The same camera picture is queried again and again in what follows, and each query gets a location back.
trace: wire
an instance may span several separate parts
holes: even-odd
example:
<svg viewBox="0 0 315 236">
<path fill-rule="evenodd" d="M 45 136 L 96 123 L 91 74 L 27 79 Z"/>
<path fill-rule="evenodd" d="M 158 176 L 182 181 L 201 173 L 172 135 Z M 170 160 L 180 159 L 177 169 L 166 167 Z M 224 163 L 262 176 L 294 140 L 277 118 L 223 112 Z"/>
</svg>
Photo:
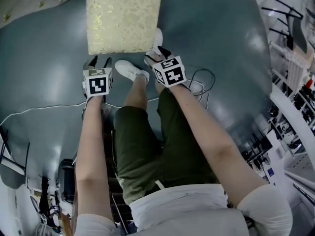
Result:
<svg viewBox="0 0 315 236">
<path fill-rule="evenodd" d="M 195 77 L 195 75 L 197 74 L 197 72 L 200 72 L 200 71 L 207 71 L 207 72 L 209 72 L 209 73 L 213 76 L 213 78 L 214 78 L 212 85 L 211 85 L 210 88 L 207 89 L 207 90 L 204 90 L 205 87 L 204 87 L 204 85 L 203 85 L 201 82 L 199 82 L 199 81 L 194 81 L 194 80 L 193 80 L 194 77 Z M 216 76 L 214 75 L 214 73 L 211 72 L 211 71 L 208 70 L 208 69 L 201 68 L 201 69 L 196 70 L 196 71 L 194 72 L 194 74 L 192 75 L 191 80 L 188 80 L 188 81 L 190 81 L 190 84 L 189 84 L 189 87 L 188 87 L 189 89 L 190 89 L 191 84 L 192 84 L 193 81 L 196 82 L 196 83 L 198 83 L 198 84 L 200 84 L 200 85 L 203 87 L 203 89 L 202 89 L 200 92 L 195 93 L 194 96 L 202 96 L 202 95 L 204 95 L 205 93 L 208 93 L 207 108 L 206 108 L 206 109 L 208 109 L 208 100 L 209 100 L 209 97 L 210 97 L 209 91 L 213 88 L 213 86 L 214 86 L 214 84 L 215 84 L 215 82 L 216 82 Z M 158 97 L 153 98 L 153 99 L 150 99 L 150 100 L 148 100 L 148 102 L 155 101 L 155 100 L 158 100 Z M 31 111 L 31 110 L 51 109 L 51 108 L 62 108 L 62 107 L 79 107 L 79 106 L 81 106 L 81 105 L 83 105 L 83 104 L 86 104 L 86 103 L 87 103 L 87 101 L 84 101 L 84 102 L 81 102 L 81 103 L 75 104 L 75 105 L 55 105 L 55 106 L 47 106 L 47 107 L 30 108 L 30 109 L 24 110 L 24 111 L 19 112 L 19 113 L 13 113 L 13 114 L 8 115 L 8 116 L 1 122 L 0 126 L 2 126 L 2 125 L 5 123 L 5 121 L 8 120 L 11 116 L 21 115 L 21 114 L 24 114 L 24 113 L 26 113 L 26 112 L 28 112 L 28 111 Z M 106 105 L 111 106 L 111 107 L 114 107 L 114 108 L 122 108 L 122 107 L 123 107 L 123 106 L 115 106 L 115 105 L 112 105 L 112 104 L 109 104 L 109 103 L 106 103 Z"/>
</svg>

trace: white cable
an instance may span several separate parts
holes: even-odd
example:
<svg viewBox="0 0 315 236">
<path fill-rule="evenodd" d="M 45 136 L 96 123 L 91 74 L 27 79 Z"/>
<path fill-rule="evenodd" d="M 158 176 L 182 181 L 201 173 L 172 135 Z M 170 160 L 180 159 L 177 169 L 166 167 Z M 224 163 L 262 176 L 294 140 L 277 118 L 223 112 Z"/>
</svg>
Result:
<svg viewBox="0 0 315 236">
<path fill-rule="evenodd" d="M 202 86 L 202 90 L 199 91 L 199 92 L 197 92 L 197 93 L 195 93 L 195 94 L 200 94 L 201 92 L 203 92 L 203 91 L 204 91 L 204 86 L 203 86 L 203 84 L 200 83 L 200 82 L 198 82 L 198 81 L 194 81 L 194 82 L 196 82 L 196 83 L 198 83 L 198 84 L 200 84 L 200 85 Z M 154 98 L 154 99 L 151 99 L 151 100 L 148 100 L 148 102 L 155 101 L 155 100 L 158 100 L 158 97 L 156 97 L 156 98 Z M 83 104 L 86 104 L 86 101 L 81 102 L 81 103 L 79 103 L 79 104 L 75 104 L 75 105 L 56 105 L 56 106 L 48 106 L 48 107 L 30 108 L 30 109 L 24 110 L 24 111 L 19 112 L 19 113 L 13 113 L 13 114 L 8 115 L 8 116 L 1 122 L 0 126 L 2 126 L 2 125 L 4 124 L 4 122 L 5 122 L 7 119 L 9 119 L 11 116 L 21 115 L 21 114 L 24 114 L 24 113 L 26 113 L 26 112 L 28 112 L 28 111 L 30 111 L 30 110 L 40 110 L 40 109 L 50 109 L 50 108 L 61 108 L 61 107 L 79 107 L 79 106 L 81 106 L 81 105 L 83 105 Z M 111 107 L 114 107 L 114 108 L 122 108 L 122 107 L 123 107 L 123 106 L 115 106 L 115 105 L 112 105 L 112 104 L 109 104 L 109 103 L 106 103 L 106 105 L 111 106 Z"/>
</svg>

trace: beige pillow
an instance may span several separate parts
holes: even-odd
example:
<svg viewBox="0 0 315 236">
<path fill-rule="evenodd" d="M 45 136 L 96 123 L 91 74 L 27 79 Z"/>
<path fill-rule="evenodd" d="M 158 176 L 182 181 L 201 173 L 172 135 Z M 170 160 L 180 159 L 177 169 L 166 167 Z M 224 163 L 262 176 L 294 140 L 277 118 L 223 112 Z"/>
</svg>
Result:
<svg viewBox="0 0 315 236">
<path fill-rule="evenodd" d="M 89 54 L 150 51 L 159 5 L 160 0 L 87 0 Z"/>
</svg>

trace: green shorts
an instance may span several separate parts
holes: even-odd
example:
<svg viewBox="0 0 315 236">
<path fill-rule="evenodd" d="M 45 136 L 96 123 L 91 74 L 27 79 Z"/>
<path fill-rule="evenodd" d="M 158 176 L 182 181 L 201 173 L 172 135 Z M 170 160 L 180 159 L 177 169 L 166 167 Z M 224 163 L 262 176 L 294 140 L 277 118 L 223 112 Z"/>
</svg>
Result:
<svg viewBox="0 0 315 236">
<path fill-rule="evenodd" d="M 114 118 L 114 160 L 126 204 L 165 188 L 218 183 L 175 97 L 163 90 L 158 110 L 163 142 L 152 131 L 146 111 L 123 107 Z"/>
</svg>

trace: chair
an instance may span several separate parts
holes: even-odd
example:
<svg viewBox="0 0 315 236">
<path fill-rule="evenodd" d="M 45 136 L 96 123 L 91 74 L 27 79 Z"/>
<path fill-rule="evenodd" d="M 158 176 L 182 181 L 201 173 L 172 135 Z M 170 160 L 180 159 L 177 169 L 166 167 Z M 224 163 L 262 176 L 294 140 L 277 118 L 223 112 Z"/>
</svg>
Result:
<svg viewBox="0 0 315 236">
<path fill-rule="evenodd" d="M 28 144 L 26 152 L 25 166 L 22 166 L 4 155 L 5 152 L 11 155 L 11 150 L 7 143 L 8 131 L 4 133 L 1 127 L 0 137 L 1 137 L 0 143 L 2 142 L 0 152 L 0 175 L 3 183 L 6 186 L 16 190 L 26 182 L 26 166 L 28 161 L 30 144 Z"/>
<path fill-rule="evenodd" d="M 282 2 L 280 0 L 274 0 L 274 1 L 289 8 L 289 12 L 284 12 L 281 10 L 267 8 L 264 6 L 261 7 L 261 9 L 267 10 L 267 11 L 273 11 L 273 12 L 285 15 L 287 22 L 284 22 L 283 20 L 281 20 L 279 18 L 278 18 L 278 20 L 288 28 L 288 33 L 284 32 L 283 30 L 279 31 L 279 30 L 276 30 L 273 28 L 269 28 L 269 30 L 286 36 L 287 37 L 287 45 L 291 50 L 293 50 L 293 47 L 295 44 L 306 54 L 308 52 L 308 45 L 307 45 L 306 38 L 303 34 L 303 31 L 302 31 L 302 20 L 303 20 L 304 16 L 300 12 L 298 12 L 296 9 L 287 5 L 284 2 Z"/>
</svg>

